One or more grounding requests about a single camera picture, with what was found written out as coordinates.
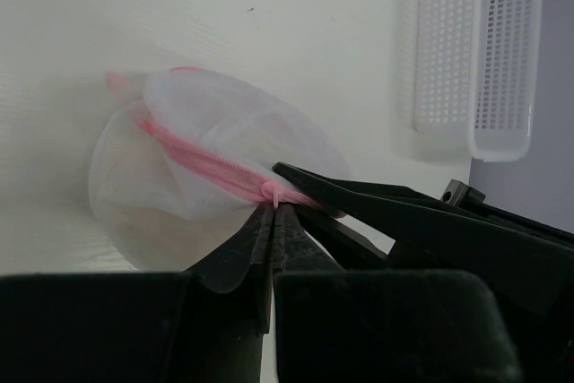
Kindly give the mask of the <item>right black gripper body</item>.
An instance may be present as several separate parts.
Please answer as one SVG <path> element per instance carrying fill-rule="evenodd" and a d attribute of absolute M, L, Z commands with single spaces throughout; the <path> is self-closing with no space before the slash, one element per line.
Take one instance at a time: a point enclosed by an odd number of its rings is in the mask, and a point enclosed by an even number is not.
<path fill-rule="evenodd" d="M 454 179 L 449 182 L 441 198 L 446 204 L 459 207 L 499 226 L 573 248 L 572 233 L 487 205 L 484 199 L 485 194 Z"/>

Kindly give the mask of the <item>white mesh pink-trimmed laundry bag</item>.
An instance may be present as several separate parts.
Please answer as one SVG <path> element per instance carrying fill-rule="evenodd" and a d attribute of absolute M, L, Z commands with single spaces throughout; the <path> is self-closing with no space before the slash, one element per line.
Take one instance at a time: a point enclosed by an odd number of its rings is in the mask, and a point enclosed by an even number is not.
<path fill-rule="evenodd" d="M 274 173 L 279 162 L 348 179 L 328 135 L 298 109 L 237 78 L 195 67 L 133 84 L 106 77 L 122 101 L 96 144 L 89 201 L 135 268 L 181 271 L 235 234 L 258 205 L 317 201 Z"/>

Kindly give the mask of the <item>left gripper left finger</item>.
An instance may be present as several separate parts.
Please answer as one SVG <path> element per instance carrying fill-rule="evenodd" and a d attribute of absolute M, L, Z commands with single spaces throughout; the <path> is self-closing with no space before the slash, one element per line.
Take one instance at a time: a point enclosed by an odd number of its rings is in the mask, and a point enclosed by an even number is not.
<path fill-rule="evenodd" d="M 2 381 L 259 381 L 273 229 L 261 205 L 182 272 L 4 277 Z"/>

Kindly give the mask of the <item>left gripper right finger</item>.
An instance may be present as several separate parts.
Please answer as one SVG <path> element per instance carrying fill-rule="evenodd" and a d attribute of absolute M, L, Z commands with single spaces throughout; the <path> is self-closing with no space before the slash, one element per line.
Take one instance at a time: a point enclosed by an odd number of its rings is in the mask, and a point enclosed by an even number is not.
<path fill-rule="evenodd" d="M 346 271 L 302 229 L 274 226 L 281 382 L 519 382 L 517 351 L 482 280 L 457 270 Z"/>

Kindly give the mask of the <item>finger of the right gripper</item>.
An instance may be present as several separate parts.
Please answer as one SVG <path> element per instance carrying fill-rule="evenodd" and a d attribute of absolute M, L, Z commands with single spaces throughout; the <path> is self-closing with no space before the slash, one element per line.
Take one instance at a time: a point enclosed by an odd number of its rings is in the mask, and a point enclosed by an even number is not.
<path fill-rule="evenodd" d="M 295 213 L 303 229 L 345 270 L 382 270 L 390 267 L 385 252 L 336 219 L 302 205 Z"/>
<path fill-rule="evenodd" d="M 573 248 L 499 226 L 409 187 L 333 179 L 282 162 L 273 171 L 319 203 L 477 275 L 523 309 L 573 305 Z"/>

